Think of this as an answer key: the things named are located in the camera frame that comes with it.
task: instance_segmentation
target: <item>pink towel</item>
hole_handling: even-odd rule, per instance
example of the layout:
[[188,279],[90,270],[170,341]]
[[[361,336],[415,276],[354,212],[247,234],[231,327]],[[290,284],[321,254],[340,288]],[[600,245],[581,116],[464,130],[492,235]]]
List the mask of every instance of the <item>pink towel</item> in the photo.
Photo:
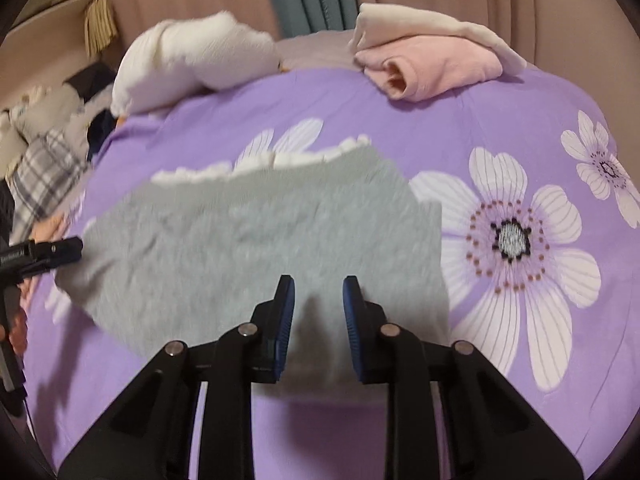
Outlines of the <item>pink towel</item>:
[[494,52],[465,38],[414,36],[355,54],[390,99],[418,102],[502,74]]

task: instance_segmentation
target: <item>purple bedsheet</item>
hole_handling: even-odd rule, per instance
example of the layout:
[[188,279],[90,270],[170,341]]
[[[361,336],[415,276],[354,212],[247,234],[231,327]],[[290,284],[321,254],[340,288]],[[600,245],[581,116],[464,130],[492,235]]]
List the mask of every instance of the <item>purple bedsheet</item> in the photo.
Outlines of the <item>purple bedsheet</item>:
[[[560,78],[527,70],[413,105],[361,74],[309,70],[131,118],[100,152],[70,234],[156,171],[233,162],[259,132],[277,142],[306,118],[324,121],[308,150],[366,134],[419,199],[443,201],[454,335],[491,356],[590,475],[640,404],[640,195],[598,107]],[[143,362],[50,291],[47,276],[26,374],[58,466]],[[383,408],[254,399],[257,478],[381,479],[384,428]]]

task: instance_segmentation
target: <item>black clamp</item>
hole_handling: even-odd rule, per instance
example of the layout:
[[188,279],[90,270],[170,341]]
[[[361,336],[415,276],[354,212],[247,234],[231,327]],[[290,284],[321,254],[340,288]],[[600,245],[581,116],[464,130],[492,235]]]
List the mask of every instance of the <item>black clamp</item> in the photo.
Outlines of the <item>black clamp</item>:
[[469,342],[420,341],[343,284],[354,370],[388,383],[385,480],[440,478],[431,381],[437,381],[454,479],[583,480],[578,461],[502,374]]
[[82,240],[77,237],[41,243],[28,240],[11,247],[6,247],[2,240],[0,244],[4,246],[0,251],[0,402],[13,416],[21,416],[27,397],[22,360],[9,342],[12,320],[20,309],[17,285],[32,276],[79,261]]
[[100,416],[63,462],[60,480],[184,480],[200,385],[208,383],[198,478],[252,480],[251,383],[284,370],[294,282],[215,342],[171,341]]

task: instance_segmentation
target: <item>gray cloth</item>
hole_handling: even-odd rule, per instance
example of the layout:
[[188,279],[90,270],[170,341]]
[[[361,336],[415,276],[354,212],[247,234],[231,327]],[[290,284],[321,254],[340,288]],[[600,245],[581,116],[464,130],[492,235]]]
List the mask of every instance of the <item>gray cloth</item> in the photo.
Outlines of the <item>gray cloth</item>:
[[171,339],[217,339],[296,281],[287,367],[275,395],[365,400],[351,366],[342,280],[425,340],[446,344],[439,203],[418,204],[374,149],[229,181],[145,184],[85,233],[56,283],[107,332],[150,358]]

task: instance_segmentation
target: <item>gray plaid fabric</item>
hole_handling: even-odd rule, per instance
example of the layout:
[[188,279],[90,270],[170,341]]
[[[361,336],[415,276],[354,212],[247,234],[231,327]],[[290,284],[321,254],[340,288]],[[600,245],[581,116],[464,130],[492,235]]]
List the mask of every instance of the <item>gray plaid fabric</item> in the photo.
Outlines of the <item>gray plaid fabric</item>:
[[53,214],[86,168],[62,132],[51,130],[35,139],[9,179],[15,201],[11,243],[26,240],[35,222]]

